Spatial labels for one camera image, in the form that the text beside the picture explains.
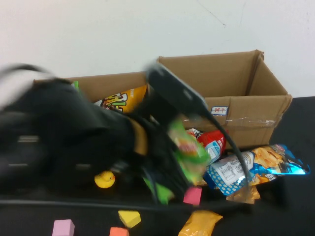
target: orange snack bag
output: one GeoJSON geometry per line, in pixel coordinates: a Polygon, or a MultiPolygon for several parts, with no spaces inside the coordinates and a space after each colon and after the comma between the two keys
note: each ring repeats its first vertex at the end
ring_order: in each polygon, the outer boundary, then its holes
{"type": "Polygon", "coordinates": [[[101,107],[117,109],[123,113],[129,113],[142,101],[147,86],[133,88],[125,92],[111,95],[102,100],[101,107]]]}
{"type": "Polygon", "coordinates": [[[221,215],[207,210],[194,211],[178,236],[210,236],[221,215]]]}
{"type": "Polygon", "coordinates": [[[226,199],[234,202],[254,204],[256,199],[260,199],[260,194],[257,191],[256,186],[249,186],[249,188],[249,192],[247,192],[246,187],[243,187],[227,196],[226,199]]]}

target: yellow foam block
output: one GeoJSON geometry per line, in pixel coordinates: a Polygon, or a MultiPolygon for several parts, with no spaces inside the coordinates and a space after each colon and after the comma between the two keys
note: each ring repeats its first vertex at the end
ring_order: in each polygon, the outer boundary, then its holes
{"type": "Polygon", "coordinates": [[[140,214],[135,210],[119,210],[118,215],[123,224],[128,228],[132,228],[141,222],[140,214]]]}

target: green snack bag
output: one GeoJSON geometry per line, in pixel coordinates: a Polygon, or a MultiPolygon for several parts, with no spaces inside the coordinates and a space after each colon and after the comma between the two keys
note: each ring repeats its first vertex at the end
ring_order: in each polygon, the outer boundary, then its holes
{"type": "MultiPolygon", "coordinates": [[[[197,184],[211,161],[210,155],[192,135],[186,132],[181,121],[171,124],[169,136],[179,149],[175,152],[175,156],[184,175],[188,181],[197,184]]],[[[153,191],[152,184],[145,178],[144,181],[153,191]]],[[[156,187],[159,201],[162,204],[168,204],[168,201],[174,197],[172,191],[160,184],[156,184],[156,187]]]]}

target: pink foam block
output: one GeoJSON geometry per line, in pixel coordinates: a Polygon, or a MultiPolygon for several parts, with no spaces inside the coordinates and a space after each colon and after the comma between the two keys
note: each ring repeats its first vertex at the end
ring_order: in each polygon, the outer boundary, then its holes
{"type": "Polygon", "coordinates": [[[55,220],[53,236],[73,236],[74,224],[72,220],[55,220]]]}
{"type": "Polygon", "coordinates": [[[200,198],[201,198],[201,191],[202,189],[198,187],[189,188],[185,193],[184,203],[199,205],[200,198]]]}
{"type": "Polygon", "coordinates": [[[127,229],[124,228],[112,227],[110,228],[109,236],[129,236],[129,232],[127,229]]]}

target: yellow rubber duck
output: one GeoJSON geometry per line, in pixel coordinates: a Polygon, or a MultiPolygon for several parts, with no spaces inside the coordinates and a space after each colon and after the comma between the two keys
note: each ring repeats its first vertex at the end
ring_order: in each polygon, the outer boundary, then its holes
{"type": "Polygon", "coordinates": [[[111,171],[104,171],[94,177],[96,185],[100,188],[109,188],[115,183],[115,176],[111,171]]]}

